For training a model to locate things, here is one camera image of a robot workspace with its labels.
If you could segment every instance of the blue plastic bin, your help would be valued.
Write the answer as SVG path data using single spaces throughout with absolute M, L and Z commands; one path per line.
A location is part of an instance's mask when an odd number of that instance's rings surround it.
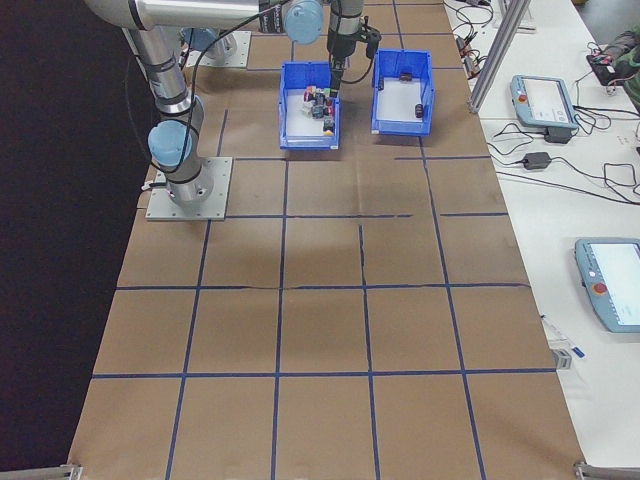
M 435 88 L 428 51 L 378 50 L 373 88 L 371 133 L 409 136 L 431 133 Z M 416 117 L 418 104 L 422 105 L 422 118 Z
M 336 150 L 340 144 L 340 100 L 334 98 L 335 131 L 332 136 L 322 134 L 322 123 L 318 120 L 304 118 L 300 111 L 288 112 L 287 98 L 292 96 L 292 103 L 302 109 L 302 94 L 311 85 L 328 88 L 331 82 L 331 71 L 328 62 L 285 62 L 280 76 L 280 148 L 284 150 Z M 314 125 L 319 129 L 313 134 Z

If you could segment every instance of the blue joint cap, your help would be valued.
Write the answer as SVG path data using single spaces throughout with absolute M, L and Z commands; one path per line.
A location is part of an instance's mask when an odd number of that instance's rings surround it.
M 184 41 L 189 43 L 191 50 L 198 52 L 202 52 L 218 38 L 218 33 L 213 28 L 183 28 L 181 31 Z
M 315 42 L 322 32 L 324 12 L 318 0 L 294 0 L 284 18 L 289 38 L 302 45 Z
M 163 167 L 176 167 L 180 163 L 184 137 L 187 134 L 187 126 L 175 120 L 160 122 L 149 132 L 149 150 L 158 163 Z M 184 158 L 191 154 L 193 141 L 191 135 L 187 140 L 187 148 Z

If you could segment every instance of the metal rail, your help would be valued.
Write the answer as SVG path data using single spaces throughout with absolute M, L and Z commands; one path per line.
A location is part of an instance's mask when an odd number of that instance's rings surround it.
M 493 44 L 485 60 L 484 67 L 482 67 L 478 75 L 478 81 L 473 88 L 471 98 L 468 101 L 469 111 L 471 113 L 478 113 L 480 111 L 482 102 L 484 102 L 491 85 L 493 85 L 496 73 L 498 73 L 498 69 L 511 45 L 513 36 L 518 30 L 520 21 L 529 7 L 530 1 L 531 0 L 512 0 L 509 4 L 509 8 L 507 8 L 502 18 L 500 28 L 498 28 L 498 32 L 496 33 L 496 38 L 493 40 Z

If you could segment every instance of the dark background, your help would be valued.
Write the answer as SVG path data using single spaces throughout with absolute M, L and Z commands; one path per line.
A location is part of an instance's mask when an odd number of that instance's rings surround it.
M 0 15 L 0 471 L 67 459 L 147 166 L 120 29 L 81 0 Z M 133 110 L 150 124 L 134 64 Z

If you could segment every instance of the power adapter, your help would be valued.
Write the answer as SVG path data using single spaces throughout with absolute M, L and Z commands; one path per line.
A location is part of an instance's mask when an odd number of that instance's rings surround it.
M 547 152 L 527 153 L 522 159 L 522 165 L 527 170 L 544 170 L 551 163 Z

